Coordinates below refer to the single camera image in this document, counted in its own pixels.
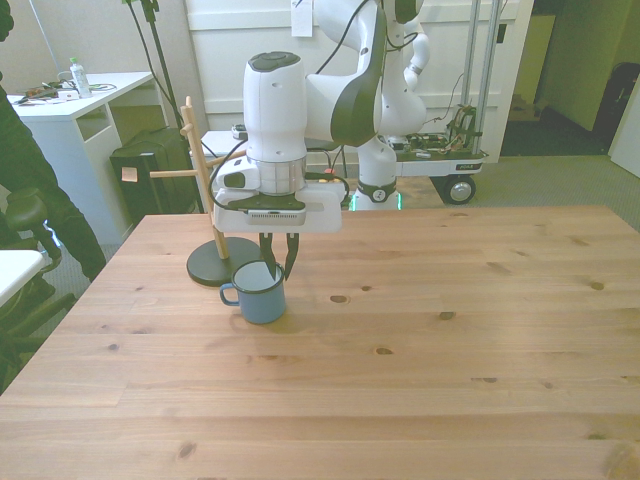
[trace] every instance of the wood grain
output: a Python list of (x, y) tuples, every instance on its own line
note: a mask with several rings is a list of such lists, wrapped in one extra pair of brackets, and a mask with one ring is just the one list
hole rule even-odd
[(608, 209), (345, 212), (267, 326), (189, 279), (211, 236), (142, 221), (0, 397), (0, 478), (640, 478), (640, 235)]

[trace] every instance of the floor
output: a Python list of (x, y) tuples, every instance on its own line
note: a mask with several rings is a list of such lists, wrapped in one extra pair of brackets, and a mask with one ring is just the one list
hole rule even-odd
[(604, 141), (546, 108), (538, 121), (508, 122), (500, 154), (503, 157), (605, 155), (608, 150)]

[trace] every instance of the white cabinet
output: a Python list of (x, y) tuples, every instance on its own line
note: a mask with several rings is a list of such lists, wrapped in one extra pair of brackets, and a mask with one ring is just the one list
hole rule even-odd
[(110, 155), (142, 130), (166, 125), (150, 73), (88, 75), (115, 88), (60, 104), (14, 106), (52, 165), (58, 182), (85, 215), (100, 244), (120, 244), (131, 220)]

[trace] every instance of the wooden dowel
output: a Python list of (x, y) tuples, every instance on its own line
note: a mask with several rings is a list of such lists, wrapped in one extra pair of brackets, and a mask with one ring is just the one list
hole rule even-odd
[[(233, 160), (234, 158), (244, 157), (247, 154), (246, 150), (241, 150), (239, 152), (235, 152), (233, 155), (229, 157), (229, 160)], [(207, 167), (215, 167), (216, 165), (220, 165), (224, 160), (224, 157), (214, 158), (213, 160), (207, 160)]]
[(193, 124), (187, 123), (184, 127), (180, 129), (180, 135), (182, 135), (183, 137), (186, 137), (191, 130), (193, 130)]
[(195, 177), (195, 170), (167, 170), (164, 172), (149, 172), (151, 178)]

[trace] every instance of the white wall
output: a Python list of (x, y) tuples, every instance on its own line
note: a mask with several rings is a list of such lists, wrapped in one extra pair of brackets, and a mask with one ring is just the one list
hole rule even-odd
[(640, 177), (640, 87), (633, 89), (629, 105), (611, 145), (611, 160)]
[[(189, 27), (202, 80), (205, 108), (212, 130), (226, 130), (242, 122), (244, 68), (252, 56), (272, 50), (294, 52), (303, 59), (307, 73), (315, 72), (335, 44), (319, 28), (313, 38), (292, 38), (289, 0), (186, 0)], [(491, 83), (483, 149), (497, 161), (533, 0), (510, 0), (502, 15), (508, 24), (505, 43), (498, 45)], [(477, 104), (490, 0), (484, 0), (476, 49), (472, 95)], [(417, 92), (428, 108), (428, 118), (442, 116), (453, 86), (464, 71), (471, 15), (471, 0), (427, 0), (420, 14), (431, 38), (431, 62)], [(355, 52), (343, 48), (323, 73), (348, 74), (355, 70)], [(454, 98), (459, 101), (459, 94)], [(443, 131), (451, 120), (430, 123), (424, 131)]]
[[(9, 0), (16, 26), (0, 44), (0, 71), (7, 91), (24, 90), (58, 73), (28, 0)], [(42, 28), (61, 70), (78, 57), (88, 73), (149, 71), (142, 43), (127, 5), (121, 0), (33, 0)], [(176, 102), (187, 95), (200, 129), (206, 131), (202, 89), (187, 26), (183, 0), (160, 0), (157, 29), (167, 61)], [(139, 1), (133, 4), (150, 49), (154, 70), (164, 82), (149, 24)], [(166, 109), (170, 120), (173, 115)]]

